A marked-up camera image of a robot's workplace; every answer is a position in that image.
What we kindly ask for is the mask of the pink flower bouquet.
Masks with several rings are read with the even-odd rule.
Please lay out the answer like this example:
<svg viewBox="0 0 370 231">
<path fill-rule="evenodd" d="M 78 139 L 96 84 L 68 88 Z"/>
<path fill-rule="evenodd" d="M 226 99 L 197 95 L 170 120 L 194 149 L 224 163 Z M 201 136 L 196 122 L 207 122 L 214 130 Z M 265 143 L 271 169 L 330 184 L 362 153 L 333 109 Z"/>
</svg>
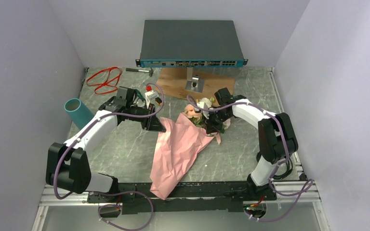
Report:
<svg viewBox="0 0 370 231">
<path fill-rule="evenodd" d="M 160 119 L 165 132 L 158 134 L 150 173 L 150 191 L 158 198 L 166 200 L 175 186 L 194 164 L 198 154 L 216 139 L 221 143 L 218 132 L 207 134 L 206 130 L 194 124 L 204 119 L 202 112 L 188 104 L 176 121 Z"/>
</svg>

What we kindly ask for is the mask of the red ribbon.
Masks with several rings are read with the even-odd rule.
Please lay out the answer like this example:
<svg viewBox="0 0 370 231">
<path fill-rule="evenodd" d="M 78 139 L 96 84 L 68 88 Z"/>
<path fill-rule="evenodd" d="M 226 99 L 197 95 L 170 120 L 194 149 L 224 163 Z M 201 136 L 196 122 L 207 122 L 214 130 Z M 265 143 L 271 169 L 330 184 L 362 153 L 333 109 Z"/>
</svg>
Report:
<svg viewBox="0 0 370 231">
<path fill-rule="evenodd" d="M 106 95 L 118 90 L 118 84 L 122 76 L 120 67 L 102 69 L 86 79 L 86 85 L 94 88 L 94 94 Z"/>
</svg>

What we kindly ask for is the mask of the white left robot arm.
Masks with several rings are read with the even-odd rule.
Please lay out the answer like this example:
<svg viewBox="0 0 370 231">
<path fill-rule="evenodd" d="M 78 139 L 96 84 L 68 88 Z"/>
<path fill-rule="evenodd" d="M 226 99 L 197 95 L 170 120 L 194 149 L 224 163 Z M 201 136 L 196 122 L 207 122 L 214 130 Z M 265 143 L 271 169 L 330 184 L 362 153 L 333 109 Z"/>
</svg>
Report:
<svg viewBox="0 0 370 231">
<path fill-rule="evenodd" d="M 113 202 L 122 194 L 116 177 L 91 173 L 88 155 L 125 120 L 141 123 L 144 130 L 166 132 L 157 118 L 157 113 L 164 106 L 165 95 L 160 86 L 155 84 L 154 87 L 157 90 L 144 94 L 144 106 L 135 104 L 134 89 L 120 87 L 117 94 L 104 102 L 76 135 L 49 147 L 46 182 L 53 186 L 57 199 L 65 199 L 72 193 L 93 192 L 105 201 Z"/>
</svg>

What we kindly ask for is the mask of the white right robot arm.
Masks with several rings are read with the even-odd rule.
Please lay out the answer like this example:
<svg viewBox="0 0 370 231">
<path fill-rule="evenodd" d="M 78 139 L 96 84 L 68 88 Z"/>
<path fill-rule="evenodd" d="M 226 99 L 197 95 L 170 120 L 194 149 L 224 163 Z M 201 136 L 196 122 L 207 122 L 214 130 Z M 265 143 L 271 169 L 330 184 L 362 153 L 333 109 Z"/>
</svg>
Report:
<svg viewBox="0 0 370 231">
<path fill-rule="evenodd" d="M 233 96 L 227 88 L 215 93 L 218 107 L 204 106 L 207 133 L 221 132 L 224 122 L 232 117 L 240 118 L 258 130 L 258 164 L 248 176 L 246 193 L 252 200 L 257 200 L 265 193 L 264 186 L 274 176 L 280 161 L 287 160 L 290 154 L 298 150 L 298 141 L 287 113 L 275 114 L 255 106 L 243 95 Z"/>
</svg>

